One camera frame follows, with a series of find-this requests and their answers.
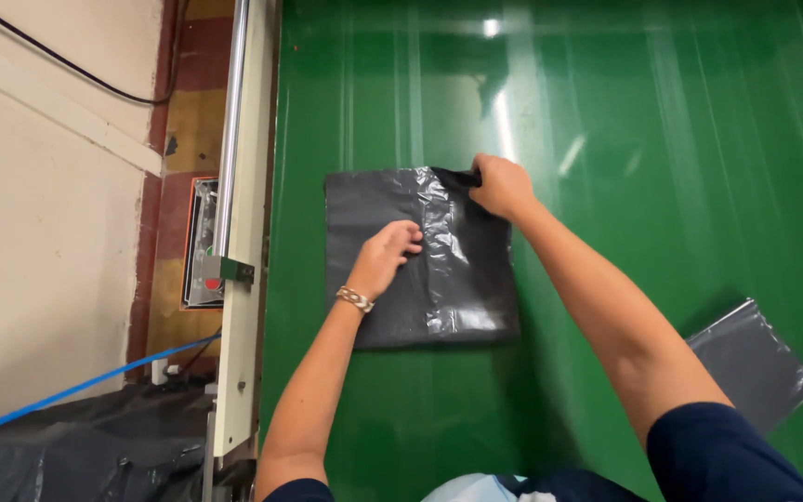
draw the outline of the metal bracket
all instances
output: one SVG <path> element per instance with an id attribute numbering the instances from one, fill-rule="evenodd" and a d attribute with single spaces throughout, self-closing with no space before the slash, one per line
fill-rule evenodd
<path id="1" fill-rule="evenodd" d="M 226 257 L 204 257 L 201 275 L 204 279 L 225 279 L 252 284 L 256 267 Z"/>

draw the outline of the bracelet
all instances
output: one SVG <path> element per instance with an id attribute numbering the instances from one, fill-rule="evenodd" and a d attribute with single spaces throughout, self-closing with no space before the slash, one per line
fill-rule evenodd
<path id="1" fill-rule="evenodd" d="M 363 313 L 367 314 L 370 312 L 370 309 L 374 308 L 374 302 L 368 300 L 367 298 L 359 295 L 355 292 L 355 290 L 351 290 L 346 288 L 345 286 L 340 288 L 340 291 L 336 291 L 336 297 L 340 300 L 345 300 L 355 306 L 358 307 Z"/>

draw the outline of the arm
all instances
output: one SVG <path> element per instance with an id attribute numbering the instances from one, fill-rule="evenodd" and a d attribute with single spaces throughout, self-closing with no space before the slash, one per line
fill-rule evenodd
<path id="1" fill-rule="evenodd" d="M 416 223 L 389 223 L 365 242 L 346 286 L 375 300 L 392 282 L 398 267 L 407 262 L 402 254 L 420 252 L 420 245 L 414 242 L 422 237 Z M 335 302 L 290 377 L 262 445 L 255 502 L 262 502 L 276 488 L 293 480 L 313 478 L 328 482 L 324 454 L 362 317 L 355 305 L 343 300 Z"/>
<path id="2" fill-rule="evenodd" d="M 642 291 L 538 202 L 521 166 L 477 154 L 473 167 L 482 173 L 483 187 L 470 196 L 517 226 L 532 245 L 644 448 L 656 419 L 679 405 L 731 405 Z"/>

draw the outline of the hand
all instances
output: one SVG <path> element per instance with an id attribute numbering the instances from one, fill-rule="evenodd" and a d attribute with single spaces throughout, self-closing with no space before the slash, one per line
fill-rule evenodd
<path id="1" fill-rule="evenodd" d="M 346 287 L 370 301 L 383 294 L 395 278 L 395 271 L 407 263 L 403 253 L 419 253 L 423 246 L 414 244 L 423 238 L 417 223 L 399 220 L 383 227 L 365 241 L 351 269 Z"/>
<path id="2" fill-rule="evenodd" d="M 469 196 L 491 214 L 515 224 L 519 210 L 537 202 L 528 173 L 518 164 L 494 155 L 476 154 L 473 171 L 482 174 L 482 187 L 470 188 Z"/>

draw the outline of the black plastic sheet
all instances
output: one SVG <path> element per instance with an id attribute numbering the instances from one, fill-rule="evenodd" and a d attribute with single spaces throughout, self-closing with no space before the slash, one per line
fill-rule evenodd
<path id="1" fill-rule="evenodd" d="M 510 224 L 470 200 L 479 185 L 477 174 L 430 167 L 327 176 L 328 305 L 364 241 L 387 223 L 411 220 L 424 235 L 423 251 L 364 317 L 355 348 L 519 336 Z"/>
<path id="2" fill-rule="evenodd" d="M 687 339 L 730 402 L 762 434 L 803 403 L 803 364 L 751 298 Z"/>
<path id="3" fill-rule="evenodd" d="M 199 499 L 192 493 L 199 487 L 211 403 L 202 389 L 128 385 L 6 423 L 0 427 L 0 501 Z"/>

